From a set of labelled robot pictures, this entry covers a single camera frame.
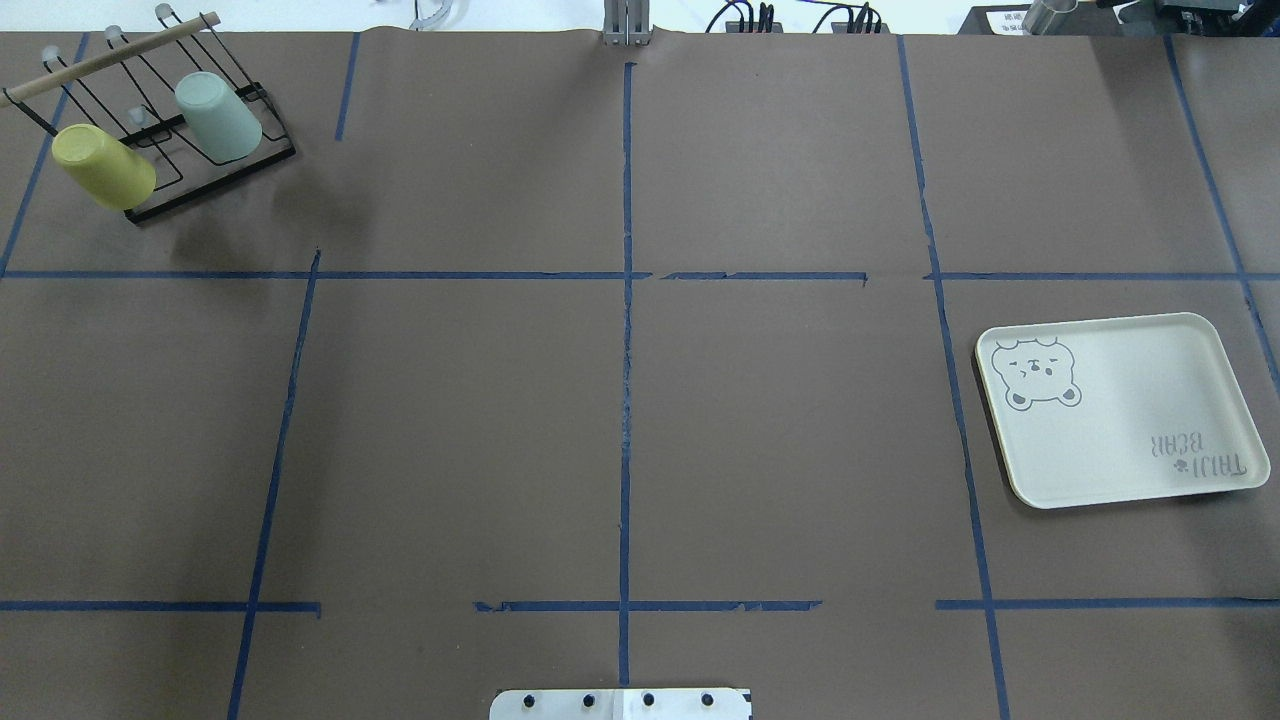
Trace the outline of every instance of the white tray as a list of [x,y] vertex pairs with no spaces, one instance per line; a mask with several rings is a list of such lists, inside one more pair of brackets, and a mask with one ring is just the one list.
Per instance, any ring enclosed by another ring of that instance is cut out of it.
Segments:
[[1271,474],[1222,341],[1194,313],[991,328],[975,354],[1009,484],[1032,507]]

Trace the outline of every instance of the cup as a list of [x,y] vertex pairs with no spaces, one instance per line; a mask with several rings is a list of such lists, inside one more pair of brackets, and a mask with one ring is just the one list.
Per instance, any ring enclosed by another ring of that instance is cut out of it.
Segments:
[[97,126],[63,128],[51,150],[54,161],[102,208],[137,208],[155,192],[155,167]]
[[239,160],[262,141],[262,123],[221,76],[191,73],[178,82],[174,97],[196,145],[215,163]]

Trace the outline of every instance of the blue painter's tape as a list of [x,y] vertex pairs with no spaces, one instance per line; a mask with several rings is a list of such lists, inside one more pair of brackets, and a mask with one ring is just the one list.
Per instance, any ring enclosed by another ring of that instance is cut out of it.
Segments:
[[1201,142],[1199,129],[1196,127],[1196,115],[1192,113],[1190,102],[1187,101],[1183,73],[1178,68],[1178,53],[1174,50],[1174,38],[1169,35],[1165,36],[1165,56],[1169,58],[1169,72],[1174,79],[1174,90],[1178,92],[1178,102],[1181,105],[1183,117],[1187,119],[1187,131],[1192,136],[1192,147],[1196,149],[1196,159],[1199,160],[1204,184],[1208,186],[1208,195],[1213,201],[1213,213],[1217,214],[1217,224],[1222,228],[1226,249],[1231,254],[1231,263],[1235,264],[1235,274],[1240,281],[1240,291],[1244,293],[1244,305],[1253,319],[1253,332],[1257,333],[1258,343],[1262,346],[1262,356],[1271,374],[1271,386],[1280,395],[1280,368],[1276,366],[1275,351],[1271,347],[1271,340],[1267,337],[1267,329],[1262,324],[1262,315],[1258,314],[1258,304],[1253,299],[1253,288],[1249,287],[1249,277],[1244,272],[1244,260],[1240,258],[1240,249],[1235,243],[1235,233],[1231,232],[1231,223],[1228,220],[1226,209],[1222,206],[1222,196],[1217,191],[1217,181],[1213,179],[1213,170],[1208,165],[1208,156],[1204,154],[1204,145]]
[[[164,602],[156,600],[5,600],[0,612],[244,612],[247,602]],[[319,602],[265,602],[259,612],[320,616]]]
[[947,323],[946,296],[942,288],[942,266],[938,259],[937,237],[933,220],[929,218],[929,204],[925,200],[924,156],[920,151],[920,133],[915,119],[915,101],[911,96],[911,70],[906,60],[906,42],[897,36],[899,69],[902,74],[902,96],[906,102],[906,122],[911,135],[911,154],[915,158],[915,182],[920,191],[920,215],[924,220],[924,234],[929,238],[929,265],[933,277],[933,293],[938,306],[938,325],[942,331],[942,351],[947,361],[947,379],[951,383],[951,407],[955,414],[956,429],[960,432],[960,450],[964,454],[965,486],[969,491],[969,525],[973,533],[973,551],[978,564],[978,582],[982,597],[987,603],[987,646],[991,651],[991,670],[996,684],[996,705],[1001,720],[1009,720],[1009,693],[1005,688],[1005,662],[1000,651],[1000,633],[996,629],[996,610],[991,606],[991,574],[987,566],[987,546],[982,534],[982,512],[978,507],[978,488],[973,479],[973,460],[969,455],[969,432],[965,427],[964,402],[960,400],[960,379],[956,373],[955,346],[951,342],[951,327]]
[[[84,58],[84,49],[88,47],[88,33],[81,35],[81,44],[76,49],[76,63],[79,63]],[[63,92],[61,97],[58,99],[58,105],[54,106],[54,117],[50,123],[58,127],[59,120],[63,119],[63,110],[67,108],[68,95]],[[9,270],[9,259],[13,258],[13,249],[18,245],[18,236],[22,233],[22,224],[27,219],[27,209],[31,208],[31,199],[36,195],[36,182],[40,179],[40,170],[45,167],[45,160],[49,158],[49,149],[52,146],[54,138],[50,135],[45,135],[45,140],[40,143],[40,151],[36,154],[36,165],[31,169],[31,177],[27,178],[27,190],[22,193],[22,202],[18,204],[18,214],[13,218],[13,224],[9,225],[9,240],[4,243],[4,254],[0,254],[0,278],[4,278]]]
[[351,33],[351,54],[347,56],[347,81],[342,86],[342,105],[338,108],[338,128],[333,133],[342,142],[347,132],[347,105],[351,104],[351,86],[356,81],[356,58],[360,55],[360,33]]
[[[631,612],[808,612],[820,600],[632,600]],[[476,612],[617,612],[612,600],[524,600],[498,605],[474,602]]]
[[858,281],[867,282],[867,273],[671,273],[664,281]]
[[809,612],[820,600],[632,600],[637,612]]
[[[1235,273],[941,273],[943,281],[1146,281],[1146,282],[1236,282]],[[924,275],[932,281],[933,273]]]
[[[996,610],[1139,610],[1222,607],[1242,610],[1280,610],[1277,598],[1248,597],[1053,597],[993,600]],[[937,610],[984,610],[982,600],[940,600]]]
[[316,274],[320,269],[320,251],[311,260],[311,278],[302,300],[302,318],[298,320],[298,340],[293,346],[293,364],[289,368],[289,387],[284,396],[284,411],[280,415],[280,433],[275,439],[275,460],[271,464],[271,482],[266,489],[266,509],[262,511],[262,529],[257,537],[257,556],[253,560],[253,578],[250,582],[248,603],[244,611],[244,626],[241,630],[241,648],[236,660],[236,676],[232,680],[232,700],[227,706],[227,720],[239,716],[241,694],[244,691],[244,673],[248,669],[248,652],[253,641],[253,621],[259,610],[259,597],[262,592],[262,573],[266,568],[266,550],[271,541],[271,521],[275,518],[275,501],[280,491],[280,474],[284,470],[284,443],[289,434],[289,421],[293,419],[293,404],[298,393],[298,370],[302,366],[302,347],[307,340],[307,325],[311,322],[311,304],[315,300]]
[[631,87],[635,63],[622,69],[622,447],[618,502],[618,687],[631,684]]
[[[632,273],[648,278],[652,273]],[[625,281],[626,273],[532,273],[509,270],[329,270],[325,281]]]
[[617,612],[612,600],[525,600],[515,602],[472,603],[476,612]]
[[[653,273],[631,273],[645,279]],[[305,281],[305,270],[12,270],[15,279]],[[626,273],[512,270],[323,270],[321,281],[621,281]]]

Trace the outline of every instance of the bear illustration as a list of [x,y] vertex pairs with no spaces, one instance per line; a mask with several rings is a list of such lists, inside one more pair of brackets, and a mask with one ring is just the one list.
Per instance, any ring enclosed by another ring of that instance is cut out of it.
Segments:
[[1014,410],[1028,410],[1033,402],[1056,400],[1068,407],[1080,404],[1080,388],[1073,369],[1075,356],[1053,340],[1020,340],[1014,345],[996,343],[991,366],[1005,380],[1005,401]]

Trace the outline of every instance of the wooden rod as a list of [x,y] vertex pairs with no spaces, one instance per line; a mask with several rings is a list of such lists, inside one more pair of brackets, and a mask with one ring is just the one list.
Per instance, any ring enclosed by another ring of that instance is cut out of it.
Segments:
[[110,53],[102,53],[96,58],[81,60],[69,68],[63,68],[56,73],[49,73],[47,76],[24,82],[18,87],[9,87],[5,90],[8,97],[0,95],[0,108],[29,100],[37,95],[49,92],[50,90],[56,90],[68,82],[96,73],[102,68],[109,68],[122,60],[137,58],[147,50],[155,50],[161,45],[173,42],[174,40],[182,40],[183,37],[196,35],[197,32],[205,29],[205,27],[212,27],[220,22],[221,20],[218,19],[218,13],[202,13],[198,18],[192,18],[184,23],[151,33],[141,40],[120,45]]

